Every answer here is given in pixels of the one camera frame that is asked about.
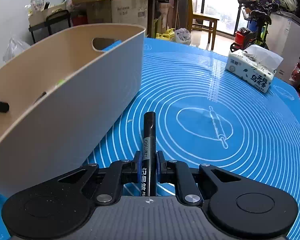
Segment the bicycle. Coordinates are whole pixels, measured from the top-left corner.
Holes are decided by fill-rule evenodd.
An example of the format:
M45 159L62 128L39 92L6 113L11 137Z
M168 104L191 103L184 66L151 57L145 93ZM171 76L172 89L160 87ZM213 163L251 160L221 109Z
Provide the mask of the bicycle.
M257 22L257 31L251 36L248 35L250 33L241 33L242 29L245 29L244 32L247 33L246 28L241 28L239 30L239 34L244 36L244 41L242 44L234 42L230 46L230 51L234 52L238 49L246 49L253 44L259 45L265 49L269 49L268 45L266 44L266 37L268 34L268 26L272 23L270 15L272 12L278 11L279 4L270 3L268 5L264 5L262 4L262 0L238 0L238 3L239 8L242 10L244 19L247 21ZM249 16L243 7L250 10Z

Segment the screw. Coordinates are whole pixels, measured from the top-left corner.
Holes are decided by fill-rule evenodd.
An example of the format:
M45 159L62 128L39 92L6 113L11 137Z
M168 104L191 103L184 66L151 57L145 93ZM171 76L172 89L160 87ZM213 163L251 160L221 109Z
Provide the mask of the screw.
M99 202L103 202L103 203L106 203L106 202L109 202L112 200L112 197L108 194L101 194L99 196L97 196L97 200Z
M198 196L198 195L193 195L193 194L189 194L189 195L186 195L185 196L185 200L187 202L190 202L190 203L196 203L200 200L201 198Z

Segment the plastic bag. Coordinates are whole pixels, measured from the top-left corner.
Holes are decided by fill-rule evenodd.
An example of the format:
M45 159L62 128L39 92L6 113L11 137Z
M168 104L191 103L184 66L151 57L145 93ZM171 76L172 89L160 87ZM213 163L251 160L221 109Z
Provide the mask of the plastic bag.
M67 10L68 10L69 12L73 12L73 11L75 11L75 10L77 10L77 9L80 8L80 4L74 5L74 4L72 3L72 0L65 0L65 3L66 3L66 8L67 8Z
M181 28L176 30L176 43L182 43L182 44L191 44L191 34L186 28Z
M296 83L300 83L300 69L298 68L298 66L295 66L289 80Z
M9 45L7 47L6 53L3 55L2 60L4 62L9 61L13 57L19 55L26 49L29 49L30 45L24 41L17 40L15 38L11 38L9 41Z
M32 13L43 11L45 5L44 0L31 0L30 3Z

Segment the white tissue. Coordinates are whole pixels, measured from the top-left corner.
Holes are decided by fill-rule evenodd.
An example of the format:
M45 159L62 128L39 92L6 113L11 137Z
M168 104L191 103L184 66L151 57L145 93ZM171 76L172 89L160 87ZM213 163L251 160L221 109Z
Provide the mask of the white tissue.
M249 55L250 58L255 58L258 65L262 65L271 71L276 70L283 61L283 58L278 54L258 45L251 45L242 54Z

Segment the red bucket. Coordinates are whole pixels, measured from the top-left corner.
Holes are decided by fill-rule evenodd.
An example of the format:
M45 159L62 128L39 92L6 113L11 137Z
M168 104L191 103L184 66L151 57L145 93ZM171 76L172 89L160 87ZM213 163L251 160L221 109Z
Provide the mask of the red bucket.
M79 15L75 18L72 18L73 26L88 24L88 18L86 15Z
M244 36L239 31L237 31L235 33L234 42L241 45L243 44L243 41L244 41Z

